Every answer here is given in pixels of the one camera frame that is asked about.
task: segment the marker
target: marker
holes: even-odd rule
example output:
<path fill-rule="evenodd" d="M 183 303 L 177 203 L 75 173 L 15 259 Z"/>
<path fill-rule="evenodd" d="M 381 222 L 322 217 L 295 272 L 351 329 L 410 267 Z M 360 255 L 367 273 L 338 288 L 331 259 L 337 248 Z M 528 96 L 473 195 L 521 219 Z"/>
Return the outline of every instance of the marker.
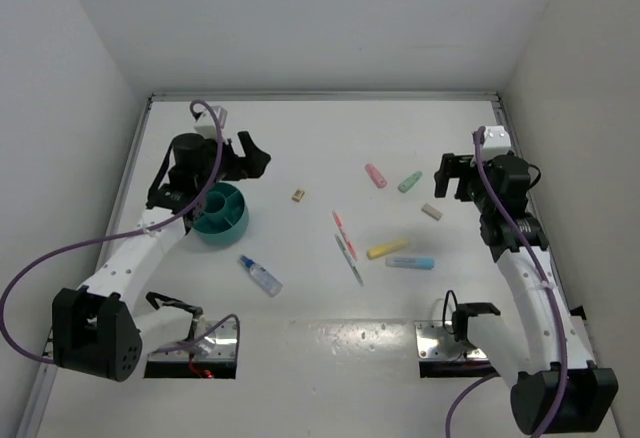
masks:
<path fill-rule="evenodd" d="M 354 260 L 358 261 L 358 257 L 356 256 L 356 249 L 354 248 L 353 243 L 351 243 L 351 240 L 347 236 L 347 232 L 344 231 L 344 227 L 342 225 L 342 220 L 338 216 L 338 213 L 336 213 L 335 211 L 332 211 L 331 214 L 333 215 L 333 219 L 335 220 L 336 225 L 338 225 L 338 230 L 340 230 L 340 234 L 342 235 L 342 239 L 347 244 L 347 248 L 349 248 L 349 253 L 351 253 L 351 256 L 353 256 Z"/>
<path fill-rule="evenodd" d="M 333 236 L 335 236 L 336 241 L 338 242 L 338 246 L 340 247 L 340 251 L 342 251 L 342 254 L 344 255 L 345 259 L 347 260 L 347 263 L 349 263 L 349 266 L 351 267 L 351 271 L 353 271 L 353 274 L 355 275 L 356 280 L 358 280 L 358 283 L 360 283 L 360 286 L 364 286 L 364 282 L 362 281 L 362 277 L 360 276 L 360 273 L 358 273 L 358 269 L 356 268 L 356 264 L 351 259 L 351 256 L 349 256 L 349 252 L 344 247 L 344 244 L 342 243 L 342 240 L 340 239 L 340 237 L 338 235 L 333 235 Z"/>

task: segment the teal container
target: teal container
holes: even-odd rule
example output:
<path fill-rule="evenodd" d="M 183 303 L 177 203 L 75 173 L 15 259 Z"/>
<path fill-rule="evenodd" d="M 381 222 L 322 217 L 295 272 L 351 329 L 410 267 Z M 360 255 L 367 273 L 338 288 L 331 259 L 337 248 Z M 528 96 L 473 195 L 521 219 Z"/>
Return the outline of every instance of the teal container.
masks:
<path fill-rule="evenodd" d="M 242 238 L 247 226 L 249 209 L 240 190 L 218 183 L 207 193 L 204 213 L 193 229 L 208 245 L 229 246 Z"/>

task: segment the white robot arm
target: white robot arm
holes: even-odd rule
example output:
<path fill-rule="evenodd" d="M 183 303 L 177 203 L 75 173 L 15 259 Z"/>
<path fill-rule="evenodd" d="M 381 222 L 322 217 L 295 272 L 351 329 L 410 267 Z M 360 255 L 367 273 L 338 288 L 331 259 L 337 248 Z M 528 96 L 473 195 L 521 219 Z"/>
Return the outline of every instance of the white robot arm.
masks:
<path fill-rule="evenodd" d="M 219 107 L 214 111 L 224 122 L 226 111 Z M 198 124 L 200 114 L 194 115 L 199 133 L 173 139 L 137 225 L 143 232 L 127 238 L 79 288 L 62 289 L 53 300 L 56 365 L 123 381 L 133 373 L 141 357 L 166 343 L 193 337 L 201 308 L 149 293 L 147 300 L 155 311 L 134 318 L 131 310 L 162 258 L 199 218 L 197 211 L 185 214 L 184 210 L 199 199 L 211 181 L 217 153 L 222 157 L 218 180 L 259 178 L 271 160 L 246 131 L 238 133 L 245 156 L 237 156 L 230 141 L 218 143 L 212 138 L 212 127 Z M 171 154 L 175 164 L 169 168 Z M 165 175 L 169 180 L 163 183 Z"/>
<path fill-rule="evenodd" d="M 533 433 L 551 409 L 561 363 L 568 370 L 567 387 L 546 433 L 596 431 L 618 390 L 615 373 L 595 365 L 573 329 L 551 271 L 547 237 L 538 220 L 527 212 L 531 166 L 511 152 L 509 135 L 502 126 L 486 127 L 479 138 L 478 160 L 476 155 L 443 155 L 435 174 L 435 196 L 445 196 L 449 180 L 459 178 L 456 199 L 473 201 L 480 211 L 481 236 L 507 280 L 527 346 L 521 346 L 515 332 L 491 303 L 456 304 L 453 335 L 456 341 L 479 348 L 487 355 L 511 389 L 512 412 L 523 433 Z M 488 192 L 479 167 L 483 167 L 495 197 Z M 504 218 L 495 198 L 520 233 Z M 525 250 L 520 234 L 531 245 L 544 277 Z M 555 298 L 558 315 L 552 311 L 549 292 Z M 566 361 L 559 347 L 556 318 L 564 329 Z"/>

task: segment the small wooden block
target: small wooden block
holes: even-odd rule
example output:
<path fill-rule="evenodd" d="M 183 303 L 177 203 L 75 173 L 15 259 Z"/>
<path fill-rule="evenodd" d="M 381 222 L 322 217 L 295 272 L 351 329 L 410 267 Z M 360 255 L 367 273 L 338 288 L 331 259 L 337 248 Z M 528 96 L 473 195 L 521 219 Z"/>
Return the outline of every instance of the small wooden block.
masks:
<path fill-rule="evenodd" d="M 293 196 L 291 197 L 291 199 L 293 201 L 299 202 L 303 196 L 304 196 L 304 190 L 301 190 L 300 188 L 298 188 L 296 192 L 293 194 Z"/>

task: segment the green chalk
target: green chalk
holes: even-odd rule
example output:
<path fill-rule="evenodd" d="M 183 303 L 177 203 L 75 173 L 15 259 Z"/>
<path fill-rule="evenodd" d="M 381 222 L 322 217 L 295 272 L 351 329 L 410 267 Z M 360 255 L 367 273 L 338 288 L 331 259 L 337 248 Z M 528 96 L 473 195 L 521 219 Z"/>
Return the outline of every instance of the green chalk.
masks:
<path fill-rule="evenodd" d="M 398 185 L 398 190 L 400 190 L 402 193 L 406 193 L 411 189 L 413 185 L 417 183 L 420 178 L 422 178 L 422 172 L 416 171 L 413 175 L 411 175 L 409 178 Z"/>

